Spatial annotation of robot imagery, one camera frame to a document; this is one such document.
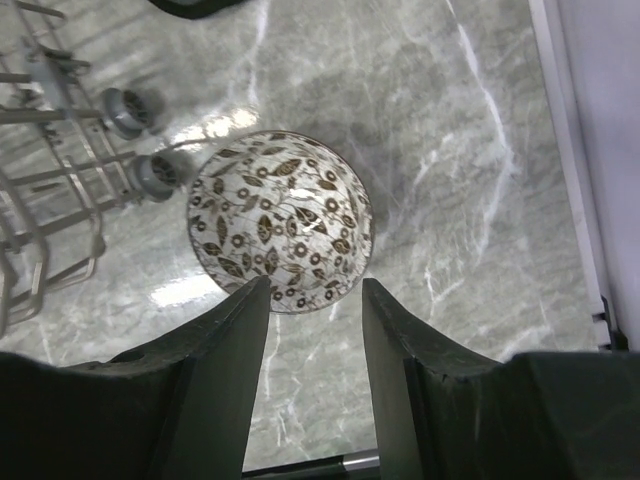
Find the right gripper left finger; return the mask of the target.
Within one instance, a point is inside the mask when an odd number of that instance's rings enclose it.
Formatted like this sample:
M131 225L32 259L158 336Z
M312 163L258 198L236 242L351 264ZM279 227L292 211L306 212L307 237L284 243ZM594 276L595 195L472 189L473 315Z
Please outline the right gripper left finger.
M106 362L1 356L5 479L238 479L270 315L270 283Z

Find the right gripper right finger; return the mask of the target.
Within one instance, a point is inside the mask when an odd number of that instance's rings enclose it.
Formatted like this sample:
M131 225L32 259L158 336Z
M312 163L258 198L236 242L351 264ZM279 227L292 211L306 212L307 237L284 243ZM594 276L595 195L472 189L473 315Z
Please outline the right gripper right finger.
M383 286L362 326L385 479L635 479L639 357L525 352L500 363L451 340Z

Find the black leaf pattern bowl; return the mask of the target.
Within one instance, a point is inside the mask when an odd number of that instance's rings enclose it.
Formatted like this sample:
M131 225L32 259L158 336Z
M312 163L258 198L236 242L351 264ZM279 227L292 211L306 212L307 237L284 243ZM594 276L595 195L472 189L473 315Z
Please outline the black leaf pattern bowl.
M344 298L374 247L372 206L357 173L330 147L289 131L250 133L215 152L189 187L187 227L222 290L266 276L278 314Z

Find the grey wire dish rack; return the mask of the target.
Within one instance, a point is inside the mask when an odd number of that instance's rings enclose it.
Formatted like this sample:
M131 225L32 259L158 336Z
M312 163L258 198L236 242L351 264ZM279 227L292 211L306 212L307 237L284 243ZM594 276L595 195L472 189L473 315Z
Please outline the grey wire dish rack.
M1 328L40 313L46 293L91 278L106 251L106 212L143 199L169 200L180 185L163 155L120 152L111 138L135 140L152 116L143 98L110 87L94 104L82 76L89 62L63 48L66 15L37 1L4 1L21 32L14 53L23 71L1 66L13 105L1 108L4 126L32 129L51 168L1 175Z

